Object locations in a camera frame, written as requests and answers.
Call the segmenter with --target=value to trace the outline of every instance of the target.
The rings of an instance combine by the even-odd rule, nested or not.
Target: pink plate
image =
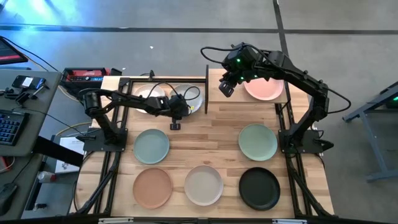
[[[246,91],[259,100],[273,100],[277,98],[284,89],[283,80],[270,78],[267,82],[263,78],[251,80],[250,83],[243,83]]]

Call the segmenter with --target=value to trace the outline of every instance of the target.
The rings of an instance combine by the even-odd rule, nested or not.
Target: wooden board
[[[106,77],[103,88],[115,90],[118,77]],[[133,92],[141,83],[135,83]],[[165,92],[170,87],[162,86]],[[240,131],[252,123],[265,124],[274,133],[279,129],[279,121],[273,104],[264,103],[209,103],[208,114],[202,106],[196,113],[184,118],[182,129],[171,131],[170,118],[153,117],[129,109],[127,128],[129,138],[126,151],[121,158],[118,180],[114,195],[112,216],[129,217],[219,217],[219,218],[289,218],[294,217],[289,180],[287,177],[284,155],[280,150],[272,159],[264,162],[249,160],[238,146]],[[155,165],[140,163],[133,154],[133,142],[137,135],[150,128],[162,130],[170,139],[170,152],[167,157]],[[84,164],[77,183],[76,198],[78,207],[93,193],[98,185],[104,153],[94,153]],[[307,184],[324,208],[333,213],[325,173],[319,158],[313,155],[303,157]],[[221,198],[213,205],[201,207],[189,201],[183,186],[189,170],[206,164],[214,167],[221,174],[224,191]],[[160,208],[149,210],[141,207],[134,200],[132,185],[137,175],[149,167],[160,167],[172,177],[173,193],[169,201]],[[281,196],[278,204],[269,211],[259,212],[249,208],[241,200],[238,182],[241,174],[251,167],[264,167],[277,177]],[[299,200],[302,193],[298,189]]]
[[[224,69],[209,69],[209,102],[215,103],[286,103],[287,96],[285,88],[282,93],[273,100],[263,101],[258,100],[251,96],[245,89],[243,85],[237,85],[234,88],[234,93],[231,97],[227,98],[224,94],[218,89],[220,85],[220,78],[223,77],[223,74],[226,72]]]

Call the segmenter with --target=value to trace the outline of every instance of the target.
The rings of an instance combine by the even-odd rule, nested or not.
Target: white plate
[[[142,97],[147,98],[150,90],[153,87],[154,87],[154,84],[143,85],[136,90],[136,92],[134,93],[134,96],[142,95]],[[150,96],[165,96],[165,95],[166,95],[166,93],[160,86],[156,86],[154,88],[154,91],[152,91],[152,93],[150,94]],[[141,109],[136,109],[136,110],[140,111],[141,113],[146,113],[144,110],[141,110]]]
[[[175,89],[175,91],[177,91],[177,93],[184,95],[185,91],[188,88],[190,88],[191,86],[194,86],[194,85],[182,84],[182,85],[176,86],[174,89]],[[172,95],[175,95],[175,92],[173,90],[170,92],[170,96],[172,96]],[[185,94],[185,98],[190,99],[190,98],[196,97],[197,95],[198,95],[198,89],[191,88],[187,91],[187,94]],[[191,107],[192,113],[199,110],[202,103],[203,103],[203,95],[201,92],[197,98],[195,98],[193,100],[187,100],[187,104]]]
[[[223,189],[223,179],[217,170],[210,166],[197,166],[185,178],[185,194],[189,200],[200,206],[215,203],[221,197]]]

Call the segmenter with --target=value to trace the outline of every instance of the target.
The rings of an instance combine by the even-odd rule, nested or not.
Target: white paper
[[[29,87],[30,84],[32,83],[32,81],[33,81],[33,78],[26,77],[24,82],[22,83],[22,86]]]
[[[60,145],[75,152],[78,152],[82,155],[84,154],[83,146],[85,145],[85,143],[77,140],[75,137],[61,138]],[[79,167],[67,164],[63,161],[57,161],[57,165],[55,166],[56,174],[77,171],[79,171]]]

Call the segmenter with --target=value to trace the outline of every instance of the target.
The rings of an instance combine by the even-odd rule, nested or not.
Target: plate
[[[273,100],[277,98],[284,89],[283,80],[270,78],[269,81],[263,78],[251,80],[243,83],[246,91],[258,100]]]
[[[147,98],[150,90],[153,87],[154,87],[154,84],[143,85],[143,86],[139,87],[134,92],[134,96],[142,95],[142,97]],[[156,86],[154,88],[154,91],[152,91],[152,93],[150,94],[150,96],[165,96],[165,95],[166,95],[166,93],[164,92],[164,90],[160,86]],[[141,113],[147,113],[146,111],[144,111],[142,109],[136,109],[136,110],[140,111]]]
[[[134,141],[134,156],[145,164],[155,164],[169,153],[170,143],[166,134],[158,129],[141,132]]]
[[[239,194],[243,202],[255,210],[270,210],[279,201],[280,185],[275,175],[262,167],[243,173],[239,180]]]
[[[274,132],[263,124],[250,124],[239,134],[239,147],[248,158],[266,161],[275,154],[278,141]]]
[[[142,171],[132,186],[134,199],[144,208],[159,208],[170,198],[172,191],[172,179],[159,168]]]
[[[174,89],[175,89],[175,91],[177,91],[177,93],[179,93],[179,94],[181,94],[181,95],[184,95],[185,91],[186,91],[188,88],[193,87],[193,86],[194,86],[194,85],[182,84],[182,85],[176,86]],[[199,93],[199,92],[198,92],[198,89],[196,89],[196,88],[190,88],[190,89],[187,91],[187,93],[185,94],[185,99],[194,98],[194,97],[196,97],[196,96],[198,95],[198,93]],[[175,92],[174,92],[173,90],[170,92],[170,96],[172,96],[172,95],[175,95]],[[200,95],[199,95],[197,98],[193,99],[193,100],[187,100],[187,104],[188,104],[189,106],[191,106],[192,113],[194,113],[194,112],[196,112],[196,111],[199,110],[199,108],[200,108],[202,102],[203,102],[203,95],[202,95],[202,93],[200,93]]]
[[[223,179],[216,169],[202,165],[193,168],[185,178],[185,194],[191,202],[207,206],[215,203],[223,193]]]

